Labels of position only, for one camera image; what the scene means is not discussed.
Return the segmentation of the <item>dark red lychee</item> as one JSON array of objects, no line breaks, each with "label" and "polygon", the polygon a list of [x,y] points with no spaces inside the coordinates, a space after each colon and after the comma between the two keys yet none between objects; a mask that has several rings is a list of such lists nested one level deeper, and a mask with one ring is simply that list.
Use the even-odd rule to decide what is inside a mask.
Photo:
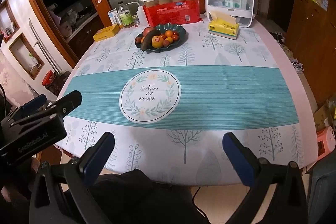
[{"label": "dark red lychee", "polygon": [[135,42],[138,44],[138,43],[141,42],[141,39],[142,39],[141,37],[136,37],[136,38],[135,38]]}]

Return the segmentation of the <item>yellow orange with sticker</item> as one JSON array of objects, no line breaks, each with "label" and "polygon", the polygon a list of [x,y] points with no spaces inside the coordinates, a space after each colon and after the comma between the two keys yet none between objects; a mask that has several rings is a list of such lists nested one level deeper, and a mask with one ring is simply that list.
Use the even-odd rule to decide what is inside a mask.
[{"label": "yellow orange with sticker", "polygon": [[161,38],[159,35],[153,36],[151,45],[153,48],[162,48],[163,47],[163,38]]}]

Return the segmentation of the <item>small orange tangerine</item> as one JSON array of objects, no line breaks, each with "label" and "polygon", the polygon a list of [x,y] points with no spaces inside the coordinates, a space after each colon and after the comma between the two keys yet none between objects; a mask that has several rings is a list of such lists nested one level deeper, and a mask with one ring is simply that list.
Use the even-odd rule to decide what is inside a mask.
[{"label": "small orange tangerine", "polygon": [[171,37],[167,37],[166,39],[167,39],[170,43],[173,42],[173,38],[171,38]]}]

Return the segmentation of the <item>pink appliance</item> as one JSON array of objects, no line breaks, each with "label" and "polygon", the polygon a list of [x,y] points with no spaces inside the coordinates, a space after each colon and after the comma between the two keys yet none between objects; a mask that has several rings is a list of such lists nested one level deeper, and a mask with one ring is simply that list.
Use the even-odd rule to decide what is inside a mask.
[{"label": "pink appliance", "polygon": [[318,157],[321,160],[335,149],[335,135],[331,126],[324,128],[317,133]]}]

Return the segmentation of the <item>yellow flat box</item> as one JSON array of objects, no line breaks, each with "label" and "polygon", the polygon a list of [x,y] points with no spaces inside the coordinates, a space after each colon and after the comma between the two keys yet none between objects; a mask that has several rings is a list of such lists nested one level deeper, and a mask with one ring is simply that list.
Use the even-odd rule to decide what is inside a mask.
[{"label": "yellow flat box", "polygon": [[96,34],[94,34],[93,39],[95,42],[100,42],[104,39],[108,39],[114,37],[120,31],[120,26],[118,24],[108,26],[106,28],[98,30]]}]

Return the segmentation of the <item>white blue medicine box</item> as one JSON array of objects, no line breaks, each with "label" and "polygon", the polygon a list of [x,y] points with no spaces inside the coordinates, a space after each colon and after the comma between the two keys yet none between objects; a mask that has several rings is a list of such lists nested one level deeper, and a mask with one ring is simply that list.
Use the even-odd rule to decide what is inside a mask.
[{"label": "white blue medicine box", "polygon": [[116,9],[108,11],[109,19],[110,19],[110,21],[113,25],[118,24],[117,19],[116,19],[116,15],[117,15],[117,10]]}]

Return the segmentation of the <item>tree pattern tablecloth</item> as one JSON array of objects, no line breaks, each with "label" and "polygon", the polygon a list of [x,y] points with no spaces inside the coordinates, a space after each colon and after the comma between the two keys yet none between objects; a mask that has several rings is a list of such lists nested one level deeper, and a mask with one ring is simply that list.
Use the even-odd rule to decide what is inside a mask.
[{"label": "tree pattern tablecloth", "polygon": [[81,156],[111,132],[106,168],[182,185],[239,182],[222,148],[228,132],[272,163],[314,163],[313,113],[288,50],[257,21],[236,40],[207,24],[185,25],[185,41],[165,51],[137,48],[134,27],[93,43],[62,90],[83,100],[58,146]]}]

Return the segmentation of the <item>glass bottle green label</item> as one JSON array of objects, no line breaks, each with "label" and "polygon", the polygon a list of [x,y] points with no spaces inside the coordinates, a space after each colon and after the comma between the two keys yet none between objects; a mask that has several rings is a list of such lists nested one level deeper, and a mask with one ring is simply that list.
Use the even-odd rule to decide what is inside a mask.
[{"label": "glass bottle green label", "polygon": [[132,14],[129,8],[123,3],[123,1],[118,2],[118,14],[122,21],[122,25],[125,28],[130,28],[134,25]]}]

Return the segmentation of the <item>red apple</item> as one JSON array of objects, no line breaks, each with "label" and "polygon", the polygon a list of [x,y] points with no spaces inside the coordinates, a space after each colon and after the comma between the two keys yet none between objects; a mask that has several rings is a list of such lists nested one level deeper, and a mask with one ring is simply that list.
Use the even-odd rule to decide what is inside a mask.
[{"label": "red apple", "polygon": [[145,37],[149,32],[151,32],[152,30],[155,30],[154,27],[147,27],[143,30],[142,32],[142,36]]}]

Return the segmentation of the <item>small glass jar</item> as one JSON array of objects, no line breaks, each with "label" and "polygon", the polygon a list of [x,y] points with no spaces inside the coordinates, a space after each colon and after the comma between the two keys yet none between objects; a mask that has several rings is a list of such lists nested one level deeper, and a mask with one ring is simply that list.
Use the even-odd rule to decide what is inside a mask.
[{"label": "small glass jar", "polygon": [[132,19],[133,19],[133,22],[134,22],[134,26],[135,27],[138,27],[140,22],[139,22],[139,19],[138,19],[138,16],[137,15],[133,15],[132,16]]}]

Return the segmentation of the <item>white squeeze bottle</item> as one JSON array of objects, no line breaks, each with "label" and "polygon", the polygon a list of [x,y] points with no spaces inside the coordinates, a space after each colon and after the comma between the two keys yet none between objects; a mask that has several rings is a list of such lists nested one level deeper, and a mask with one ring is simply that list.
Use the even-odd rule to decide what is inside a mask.
[{"label": "white squeeze bottle", "polygon": [[138,17],[138,20],[139,20],[139,24],[142,25],[142,26],[147,26],[148,25],[147,17],[146,17],[146,14],[145,14],[145,11],[144,11],[142,5],[140,5],[138,2],[129,2],[126,5],[127,6],[137,5],[136,14],[137,14],[137,17]]}]

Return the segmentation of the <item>orange tangerine with stem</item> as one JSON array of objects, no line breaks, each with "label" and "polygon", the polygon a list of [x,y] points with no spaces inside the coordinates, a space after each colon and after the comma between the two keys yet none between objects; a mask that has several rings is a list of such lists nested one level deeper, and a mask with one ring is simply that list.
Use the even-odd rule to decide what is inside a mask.
[{"label": "orange tangerine with stem", "polygon": [[167,30],[167,31],[165,32],[165,35],[166,35],[166,37],[172,37],[172,36],[173,36],[173,32],[172,32],[172,30]]}]

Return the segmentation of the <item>small red tomato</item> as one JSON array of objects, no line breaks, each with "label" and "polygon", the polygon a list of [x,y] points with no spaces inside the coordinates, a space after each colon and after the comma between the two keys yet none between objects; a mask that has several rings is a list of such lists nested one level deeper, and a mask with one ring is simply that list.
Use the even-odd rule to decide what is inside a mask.
[{"label": "small red tomato", "polygon": [[173,39],[173,41],[177,41],[179,39],[179,36],[178,35],[173,35],[172,39]]}]

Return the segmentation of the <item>red paper cup package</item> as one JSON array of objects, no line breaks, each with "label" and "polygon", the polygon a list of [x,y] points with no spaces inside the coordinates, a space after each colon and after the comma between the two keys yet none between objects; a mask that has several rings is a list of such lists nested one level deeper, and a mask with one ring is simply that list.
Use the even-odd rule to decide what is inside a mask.
[{"label": "red paper cup package", "polygon": [[199,0],[138,0],[149,26],[196,23],[200,18]]}]

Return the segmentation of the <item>yellow tissue pack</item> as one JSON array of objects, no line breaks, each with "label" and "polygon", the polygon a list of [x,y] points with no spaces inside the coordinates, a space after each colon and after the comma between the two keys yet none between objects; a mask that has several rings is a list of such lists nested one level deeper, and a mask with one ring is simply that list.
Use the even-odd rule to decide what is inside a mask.
[{"label": "yellow tissue pack", "polygon": [[236,18],[224,12],[210,12],[209,33],[228,39],[236,39],[239,33],[239,24]]}]

